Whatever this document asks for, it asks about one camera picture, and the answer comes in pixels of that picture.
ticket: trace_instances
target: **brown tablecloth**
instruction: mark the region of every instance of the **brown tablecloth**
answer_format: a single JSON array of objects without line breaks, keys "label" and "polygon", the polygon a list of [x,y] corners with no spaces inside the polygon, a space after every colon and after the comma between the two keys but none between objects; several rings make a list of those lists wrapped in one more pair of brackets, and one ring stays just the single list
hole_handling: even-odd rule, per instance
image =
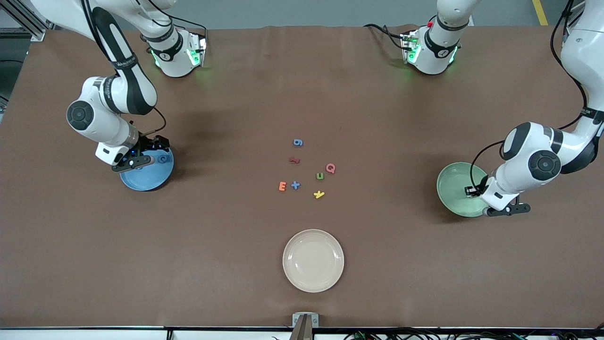
[{"label": "brown tablecloth", "polygon": [[[549,34],[468,28],[450,69],[425,76],[369,28],[211,31],[205,67],[171,79],[128,32],[176,159],[167,185],[135,192],[65,120],[83,81],[111,68],[92,41],[49,31],[0,126],[0,324],[280,325],[309,310],[323,326],[594,327],[602,160],[526,193],[533,211],[510,218],[457,217],[435,190],[444,166],[517,124],[578,114]],[[318,182],[327,163],[337,173]],[[317,294],[281,267],[310,228],[345,253]]]}]

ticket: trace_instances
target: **green led light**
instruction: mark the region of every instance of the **green led light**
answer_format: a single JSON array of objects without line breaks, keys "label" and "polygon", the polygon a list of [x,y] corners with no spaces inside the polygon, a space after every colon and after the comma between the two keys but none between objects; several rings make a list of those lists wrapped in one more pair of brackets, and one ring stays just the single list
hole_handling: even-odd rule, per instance
[{"label": "green led light", "polygon": [[409,52],[409,62],[415,63],[415,61],[417,60],[417,56],[419,55],[419,53],[421,51],[422,51],[422,47],[420,46],[420,44],[416,44],[413,51]]},{"label": "green led light", "polygon": [[451,58],[449,59],[449,64],[453,62],[453,59],[455,58],[455,52],[457,52],[457,46],[455,46],[453,53],[451,53]]},{"label": "green led light", "polygon": [[199,53],[195,52],[194,50],[187,50],[187,52],[189,55],[189,59],[191,59],[191,64],[193,64],[193,66],[199,65],[199,63],[201,62],[199,60]]},{"label": "green led light", "polygon": [[159,61],[157,60],[157,56],[155,56],[155,52],[153,52],[153,50],[151,50],[151,55],[153,56],[153,59],[155,59],[155,65],[159,67]]}]

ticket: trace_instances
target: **beige plate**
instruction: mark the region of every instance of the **beige plate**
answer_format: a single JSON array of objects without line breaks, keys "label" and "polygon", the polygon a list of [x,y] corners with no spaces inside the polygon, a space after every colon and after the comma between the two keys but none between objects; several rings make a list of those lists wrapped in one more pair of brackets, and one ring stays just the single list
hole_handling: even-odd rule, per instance
[{"label": "beige plate", "polygon": [[342,275],[344,252],[329,233],[304,230],[285,246],[283,270],[296,288],[309,293],[322,292],[336,284]]}]

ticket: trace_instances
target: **gray floor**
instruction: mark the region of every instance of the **gray floor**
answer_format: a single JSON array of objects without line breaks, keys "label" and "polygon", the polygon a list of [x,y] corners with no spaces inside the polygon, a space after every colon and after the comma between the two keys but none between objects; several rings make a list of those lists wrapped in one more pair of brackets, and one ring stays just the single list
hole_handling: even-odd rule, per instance
[{"label": "gray floor", "polygon": [[[169,13],[200,22],[208,29],[264,26],[397,26],[425,24],[436,11],[437,0],[180,0]],[[541,0],[550,25],[566,0]],[[539,25],[532,0],[484,0],[473,15],[475,25]],[[122,29],[133,26],[118,18]],[[0,60],[23,60],[29,41],[0,39]],[[21,65],[0,63],[0,96],[10,98]]]}]

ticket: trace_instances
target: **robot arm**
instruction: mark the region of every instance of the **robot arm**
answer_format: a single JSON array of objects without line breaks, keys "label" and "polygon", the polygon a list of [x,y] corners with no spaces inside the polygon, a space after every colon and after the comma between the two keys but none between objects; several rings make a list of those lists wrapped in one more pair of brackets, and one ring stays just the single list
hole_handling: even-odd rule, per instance
[{"label": "robot arm", "polygon": [[169,148],[161,136],[153,140],[120,117],[122,113],[145,115],[154,109],[157,93],[141,69],[111,13],[136,26],[150,44],[156,64],[169,76],[179,77],[201,64],[205,37],[175,30],[172,20],[158,9],[174,6],[175,0],[33,0],[49,20],[96,41],[115,68],[109,77],[84,82],[80,97],[70,104],[67,120],[81,135],[98,142],[96,156],[116,172],[154,162],[145,150]]},{"label": "robot arm", "polygon": [[481,0],[438,0],[435,22],[403,40],[405,62],[426,74],[439,74],[453,62],[470,15]]},{"label": "robot arm", "polygon": [[579,171],[595,159],[604,127],[603,54],[604,3],[587,0],[561,53],[562,65],[589,95],[587,107],[573,132],[523,123],[507,135],[505,163],[479,185],[480,198],[494,210],[508,211],[508,204],[520,193],[545,185],[559,174]]}]

